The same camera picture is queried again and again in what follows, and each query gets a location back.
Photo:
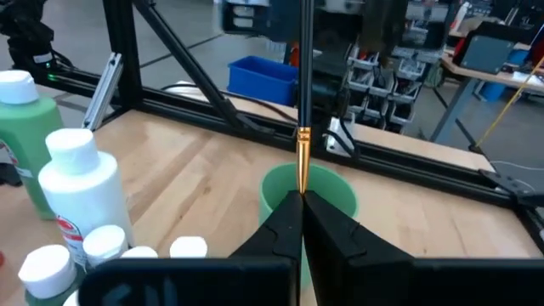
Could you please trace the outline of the green plastic cup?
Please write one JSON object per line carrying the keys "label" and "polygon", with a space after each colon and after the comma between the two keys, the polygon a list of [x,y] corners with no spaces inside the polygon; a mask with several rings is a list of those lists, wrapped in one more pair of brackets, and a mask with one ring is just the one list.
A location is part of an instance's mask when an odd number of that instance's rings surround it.
{"label": "green plastic cup", "polygon": [[[296,190],[296,164],[286,163],[271,168],[259,185],[258,225],[262,225],[281,203],[286,193]],[[338,173],[327,167],[311,164],[308,191],[313,191],[347,216],[358,214],[358,199],[351,185]]]}

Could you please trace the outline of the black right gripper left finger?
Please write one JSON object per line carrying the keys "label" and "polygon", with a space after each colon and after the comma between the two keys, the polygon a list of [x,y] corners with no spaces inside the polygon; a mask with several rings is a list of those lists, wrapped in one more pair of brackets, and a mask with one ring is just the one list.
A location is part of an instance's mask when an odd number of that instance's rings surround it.
{"label": "black right gripper left finger", "polygon": [[237,261],[232,306],[299,306],[303,198],[290,191],[229,257]]}

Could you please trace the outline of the small green paint bottle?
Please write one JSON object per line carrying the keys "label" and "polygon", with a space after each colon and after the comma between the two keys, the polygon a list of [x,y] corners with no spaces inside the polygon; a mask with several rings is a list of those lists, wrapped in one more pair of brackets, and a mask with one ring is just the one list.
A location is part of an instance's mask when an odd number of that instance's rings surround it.
{"label": "small green paint bottle", "polygon": [[70,252],[59,244],[29,252],[17,275],[25,289],[25,306],[63,306],[82,280]]}

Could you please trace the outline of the grey parts drawer rack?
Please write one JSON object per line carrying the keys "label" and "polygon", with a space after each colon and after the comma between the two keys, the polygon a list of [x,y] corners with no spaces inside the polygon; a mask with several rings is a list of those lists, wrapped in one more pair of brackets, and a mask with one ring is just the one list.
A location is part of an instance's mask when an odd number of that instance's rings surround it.
{"label": "grey parts drawer rack", "polygon": [[383,61],[379,53],[353,46],[347,57],[344,83],[348,95],[346,117],[372,128],[402,134],[415,116],[429,64],[415,53]]}

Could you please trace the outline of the black aluminium table frame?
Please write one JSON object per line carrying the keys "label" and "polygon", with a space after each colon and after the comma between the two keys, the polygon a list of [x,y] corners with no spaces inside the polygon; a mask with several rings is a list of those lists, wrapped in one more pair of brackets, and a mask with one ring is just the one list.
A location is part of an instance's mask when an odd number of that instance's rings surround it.
{"label": "black aluminium table frame", "polygon": [[[182,66],[204,84],[203,98],[144,87],[133,20],[139,0],[103,2],[110,45],[127,61],[116,89],[114,123],[155,119],[231,141],[244,153],[255,149],[274,156],[293,155],[295,126],[264,110],[253,110],[249,99],[234,105],[220,97],[174,34],[167,41],[181,56]],[[450,226],[449,232],[436,230],[442,247],[468,256],[544,256],[544,219],[532,205],[530,193],[505,190],[499,184],[500,174],[489,167],[458,163],[459,158],[470,159],[470,153],[378,130],[355,143],[360,150],[355,158],[330,153],[319,141],[313,143],[311,155],[348,175],[362,192],[367,219],[375,220],[381,208],[403,207],[416,199],[431,205],[432,221]]]}

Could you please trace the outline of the grey black equipment case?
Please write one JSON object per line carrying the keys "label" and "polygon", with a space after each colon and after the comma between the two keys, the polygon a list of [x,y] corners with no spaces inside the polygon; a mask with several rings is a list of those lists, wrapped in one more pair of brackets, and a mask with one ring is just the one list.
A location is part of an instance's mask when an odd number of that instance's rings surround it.
{"label": "grey black equipment case", "polygon": [[517,43],[531,44],[538,30],[484,21],[463,38],[452,63],[496,75]]}

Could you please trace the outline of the large green paint bottle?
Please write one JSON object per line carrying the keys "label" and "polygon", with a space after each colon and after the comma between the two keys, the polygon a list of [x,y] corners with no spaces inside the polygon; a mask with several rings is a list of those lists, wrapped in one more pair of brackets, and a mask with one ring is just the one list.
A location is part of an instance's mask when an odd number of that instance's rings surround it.
{"label": "large green paint bottle", "polygon": [[64,126],[56,101],[37,91],[28,71],[0,71],[0,148],[19,174],[41,219],[54,213],[38,182],[38,174],[51,161],[46,137]]}

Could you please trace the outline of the small orange paint bottle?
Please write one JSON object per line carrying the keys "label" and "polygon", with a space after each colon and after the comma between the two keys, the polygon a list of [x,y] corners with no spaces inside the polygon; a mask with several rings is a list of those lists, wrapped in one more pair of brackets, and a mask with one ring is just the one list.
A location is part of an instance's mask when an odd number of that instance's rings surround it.
{"label": "small orange paint bottle", "polygon": [[158,253],[150,246],[134,246],[126,250],[121,258],[157,258]]}

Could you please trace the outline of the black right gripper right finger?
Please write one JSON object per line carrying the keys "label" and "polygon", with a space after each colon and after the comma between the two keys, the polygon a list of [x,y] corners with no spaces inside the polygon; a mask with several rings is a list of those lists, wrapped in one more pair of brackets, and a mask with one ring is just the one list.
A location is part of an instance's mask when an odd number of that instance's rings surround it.
{"label": "black right gripper right finger", "polygon": [[408,306],[413,257],[314,192],[303,238],[319,306]]}

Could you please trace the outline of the black paintbrush gold ferrule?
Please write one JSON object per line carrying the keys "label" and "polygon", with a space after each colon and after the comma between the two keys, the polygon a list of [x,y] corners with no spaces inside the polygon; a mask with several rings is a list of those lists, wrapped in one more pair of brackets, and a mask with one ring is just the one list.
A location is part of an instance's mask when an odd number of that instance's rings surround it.
{"label": "black paintbrush gold ferrule", "polygon": [[301,0],[298,124],[297,124],[297,188],[303,195],[308,188],[312,126],[313,24],[315,0]]}

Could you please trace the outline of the large white paint bottle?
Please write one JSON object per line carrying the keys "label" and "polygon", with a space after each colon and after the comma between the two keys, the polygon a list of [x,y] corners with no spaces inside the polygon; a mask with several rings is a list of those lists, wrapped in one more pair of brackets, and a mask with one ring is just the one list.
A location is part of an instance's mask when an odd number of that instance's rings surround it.
{"label": "large white paint bottle", "polygon": [[94,229],[114,224],[134,243],[127,197],[116,158],[98,150],[86,128],[61,128],[45,144],[51,156],[38,183],[74,261],[87,265],[84,238]]}

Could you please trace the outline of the silver aluminium extrusion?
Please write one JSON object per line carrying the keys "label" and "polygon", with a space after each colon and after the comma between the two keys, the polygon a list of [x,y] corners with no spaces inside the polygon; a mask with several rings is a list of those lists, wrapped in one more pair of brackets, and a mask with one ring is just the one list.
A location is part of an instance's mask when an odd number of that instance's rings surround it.
{"label": "silver aluminium extrusion", "polygon": [[112,53],[85,113],[82,128],[95,131],[102,125],[123,71],[122,55]]}

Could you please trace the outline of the blue plastic storage bin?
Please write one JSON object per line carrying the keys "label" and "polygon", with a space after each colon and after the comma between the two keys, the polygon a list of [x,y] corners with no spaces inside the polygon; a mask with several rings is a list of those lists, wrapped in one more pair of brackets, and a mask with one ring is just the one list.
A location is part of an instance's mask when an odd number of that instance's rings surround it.
{"label": "blue plastic storage bin", "polygon": [[227,89],[235,94],[294,106],[298,69],[258,56],[247,56],[229,64]]}

